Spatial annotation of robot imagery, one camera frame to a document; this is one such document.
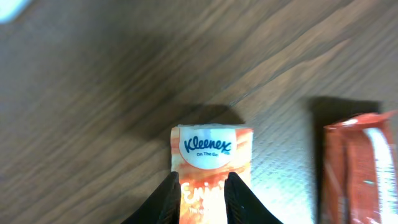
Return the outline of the orange snack bar wrapper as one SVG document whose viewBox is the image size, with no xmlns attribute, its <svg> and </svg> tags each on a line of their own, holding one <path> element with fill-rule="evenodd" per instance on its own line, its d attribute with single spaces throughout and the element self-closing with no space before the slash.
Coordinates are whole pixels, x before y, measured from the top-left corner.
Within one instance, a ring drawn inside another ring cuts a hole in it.
<svg viewBox="0 0 398 224">
<path fill-rule="evenodd" d="M 393 115 L 365 113 L 324 127 L 322 223 L 397 224 Z"/>
</svg>

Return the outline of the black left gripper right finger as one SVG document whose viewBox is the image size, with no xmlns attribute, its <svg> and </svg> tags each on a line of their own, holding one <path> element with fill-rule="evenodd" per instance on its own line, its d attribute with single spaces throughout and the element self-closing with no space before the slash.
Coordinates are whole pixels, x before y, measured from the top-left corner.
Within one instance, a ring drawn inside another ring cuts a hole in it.
<svg viewBox="0 0 398 224">
<path fill-rule="evenodd" d="M 235 172 L 224 182 L 228 224 L 282 224 Z"/>
</svg>

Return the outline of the orange Kleenex tissue pack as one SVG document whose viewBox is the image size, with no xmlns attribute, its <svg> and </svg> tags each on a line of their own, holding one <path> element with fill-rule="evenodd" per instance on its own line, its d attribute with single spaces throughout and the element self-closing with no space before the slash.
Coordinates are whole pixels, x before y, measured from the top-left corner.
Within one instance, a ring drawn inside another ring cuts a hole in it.
<svg viewBox="0 0 398 224">
<path fill-rule="evenodd" d="M 178 125 L 170 133 L 171 170 L 181 185 L 181 223 L 226 223 L 230 172 L 251 183 L 253 130 L 233 124 Z"/>
</svg>

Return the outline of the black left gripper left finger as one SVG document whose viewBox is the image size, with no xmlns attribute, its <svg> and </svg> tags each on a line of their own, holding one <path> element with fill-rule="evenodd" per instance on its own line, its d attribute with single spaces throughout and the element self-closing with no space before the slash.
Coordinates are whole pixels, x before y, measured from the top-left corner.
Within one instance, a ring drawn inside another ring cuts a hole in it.
<svg viewBox="0 0 398 224">
<path fill-rule="evenodd" d="M 181 185 L 171 172 L 149 198 L 121 224 L 179 224 Z"/>
</svg>

